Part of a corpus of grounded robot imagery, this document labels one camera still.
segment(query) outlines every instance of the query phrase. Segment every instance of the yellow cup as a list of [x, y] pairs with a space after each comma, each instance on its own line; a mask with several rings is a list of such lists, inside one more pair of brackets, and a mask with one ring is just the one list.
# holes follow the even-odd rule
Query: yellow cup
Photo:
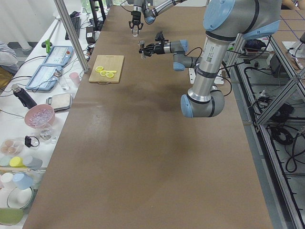
[[22, 163], [22, 158], [19, 156], [15, 156], [10, 160], [10, 166], [15, 168], [26, 168]]

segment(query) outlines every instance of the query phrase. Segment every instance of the gray robot arm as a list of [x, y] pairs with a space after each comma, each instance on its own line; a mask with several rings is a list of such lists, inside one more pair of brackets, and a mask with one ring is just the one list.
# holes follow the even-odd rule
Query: gray robot arm
[[129, 0], [129, 4], [132, 4], [133, 2], [133, 11], [131, 12], [132, 21], [129, 21], [129, 27], [132, 30], [132, 35], [137, 37], [139, 31], [143, 27], [143, 23], [141, 22], [141, 12], [144, 15], [145, 22], [147, 24], [152, 24], [159, 14], [167, 11], [177, 3], [184, 1], [187, 0], [166, 0], [164, 3], [151, 10], [148, 8], [147, 0]]
[[151, 43], [144, 46], [144, 41], [140, 41], [139, 53], [142, 54], [142, 59], [146, 56], [153, 54], [167, 54], [173, 53], [173, 69], [175, 71], [184, 71], [185, 68], [194, 68], [197, 63], [200, 63], [201, 57], [186, 56], [185, 52], [188, 51], [187, 40], [179, 40], [170, 42], [163, 36], [163, 32], [157, 33], [155, 37], [157, 43]]
[[279, 27], [281, 0], [212, 0], [203, 25], [206, 43], [195, 82], [181, 97], [186, 117], [213, 117], [224, 108], [224, 96], [214, 85], [221, 62], [230, 42], [237, 34], [244, 39], [261, 38]]

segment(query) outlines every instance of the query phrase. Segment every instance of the black bottle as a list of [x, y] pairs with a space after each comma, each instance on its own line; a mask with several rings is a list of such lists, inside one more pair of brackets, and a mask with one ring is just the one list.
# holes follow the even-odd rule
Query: black bottle
[[37, 103], [30, 97], [30, 95], [17, 84], [13, 84], [11, 89], [13, 90], [14, 95], [19, 98], [23, 106], [31, 109], [37, 105]]

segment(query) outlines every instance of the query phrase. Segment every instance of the green object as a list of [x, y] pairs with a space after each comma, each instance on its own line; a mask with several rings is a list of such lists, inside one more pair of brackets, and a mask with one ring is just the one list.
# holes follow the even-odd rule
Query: green object
[[16, 225], [23, 217], [23, 210], [18, 208], [0, 208], [0, 224]]
[[50, 51], [51, 51], [51, 44], [50, 44], [49, 39], [46, 40], [46, 50], [47, 50], [47, 53], [50, 53]]

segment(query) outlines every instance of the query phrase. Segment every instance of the pink bowl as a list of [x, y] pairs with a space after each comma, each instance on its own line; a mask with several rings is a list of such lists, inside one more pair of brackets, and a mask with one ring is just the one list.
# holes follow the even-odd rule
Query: pink bowl
[[[36, 124], [35, 119], [37, 119], [37, 116], [46, 113], [48, 113], [47, 115], [45, 115], [46, 119]], [[48, 104], [39, 104], [32, 107], [24, 117], [25, 124], [32, 128], [42, 128], [46, 123], [52, 125], [54, 120], [55, 120], [54, 109], [52, 106]]]

